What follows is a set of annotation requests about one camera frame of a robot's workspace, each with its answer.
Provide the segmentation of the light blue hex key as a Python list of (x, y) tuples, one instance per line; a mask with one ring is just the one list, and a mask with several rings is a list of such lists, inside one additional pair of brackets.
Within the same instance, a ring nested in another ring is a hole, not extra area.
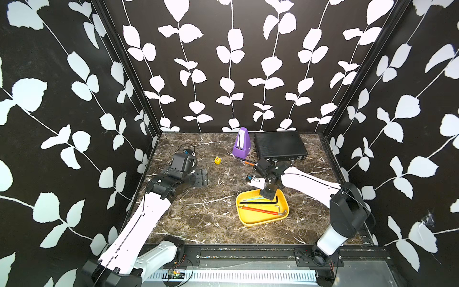
[(245, 201), (252, 202), (252, 201), (263, 200), (263, 199), (265, 199), (265, 198), (264, 197), (256, 197), (256, 198), (252, 198), (252, 199), (246, 199)]

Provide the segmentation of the large black hex key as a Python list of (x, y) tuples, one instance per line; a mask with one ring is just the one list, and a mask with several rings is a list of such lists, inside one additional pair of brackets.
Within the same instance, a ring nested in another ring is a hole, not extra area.
[(263, 200), (257, 200), (257, 201), (252, 201), (252, 202), (247, 202), (247, 201), (239, 201), (238, 204), (241, 205), (275, 205), (276, 198), (274, 200), (268, 200), (268, 199), (263, 199)]

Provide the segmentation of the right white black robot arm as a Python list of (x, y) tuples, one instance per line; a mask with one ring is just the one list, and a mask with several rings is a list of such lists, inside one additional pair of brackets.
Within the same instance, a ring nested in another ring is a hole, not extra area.
[(330, 224), (313, 245), (309, 257), (315, 265), (331, 264), (340, 246), (355, 237), (371, 211), (366, 206), (357, 187), (345, 182), (329, 182), (286, 164), (270, 163), (261, 159), (254, 164), (255, 175), (246, 177), (249, 185), (260, 189), (260, 195), (272, 200), (278, 189), (297, 190), (329, 208)]

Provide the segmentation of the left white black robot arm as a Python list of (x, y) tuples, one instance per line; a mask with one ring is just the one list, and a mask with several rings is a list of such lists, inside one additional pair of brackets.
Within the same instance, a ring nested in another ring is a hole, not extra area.
[(183, 240), (166, 236), (156, 247), (142, 248), (159, 219), (170, 208), (175, 196), (188, 187), (205, 187), (205, 169), (189, 174), (162, 173), (151, 186), (134, 215), (114, 243), (98, 260), (88, 260), (81, 270), (87, 287), (139, 287), (164, 265), (173, 267), (186, 261)]

